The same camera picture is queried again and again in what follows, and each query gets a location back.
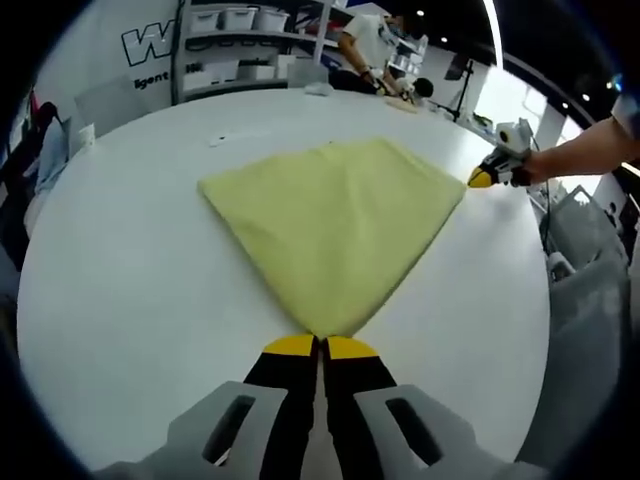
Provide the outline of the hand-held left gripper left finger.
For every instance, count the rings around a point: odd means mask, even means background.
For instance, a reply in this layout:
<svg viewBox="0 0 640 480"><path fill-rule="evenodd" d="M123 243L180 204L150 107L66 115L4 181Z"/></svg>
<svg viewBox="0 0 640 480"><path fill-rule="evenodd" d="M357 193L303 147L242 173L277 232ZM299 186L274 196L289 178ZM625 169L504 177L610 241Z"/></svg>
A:
<svg viewBox="0 0 640 480"><path fill-rule="evenodd" d="M314 422L319 341L268 344L246 377L227 381L172 420L165 443L97 479L298 479Z"/></svg>

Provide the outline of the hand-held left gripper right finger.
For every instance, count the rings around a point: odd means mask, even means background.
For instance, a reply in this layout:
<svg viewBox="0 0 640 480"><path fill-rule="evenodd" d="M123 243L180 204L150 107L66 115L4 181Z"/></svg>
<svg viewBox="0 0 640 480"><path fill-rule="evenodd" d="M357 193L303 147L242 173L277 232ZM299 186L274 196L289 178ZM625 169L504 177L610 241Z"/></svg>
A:
<svg viewBox="0 0 640 480"><path fill-rule="evenodd" d="M469 422L347 337L323 343L327 423L345 479L542 479L544 469L483 448Z"/></svg>

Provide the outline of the person's right hand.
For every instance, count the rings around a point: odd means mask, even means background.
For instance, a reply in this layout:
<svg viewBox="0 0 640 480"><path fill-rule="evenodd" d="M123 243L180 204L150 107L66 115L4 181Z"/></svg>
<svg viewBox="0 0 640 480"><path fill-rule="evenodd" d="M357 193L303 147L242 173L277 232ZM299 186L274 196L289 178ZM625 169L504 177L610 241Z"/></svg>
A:
<svg viewBox="0 0 640 480"><path fill-rule="evenodd" d="M531 152L511 170L510 185L513 187L529 187L548 179L545 158L542 152Z"/></svg>

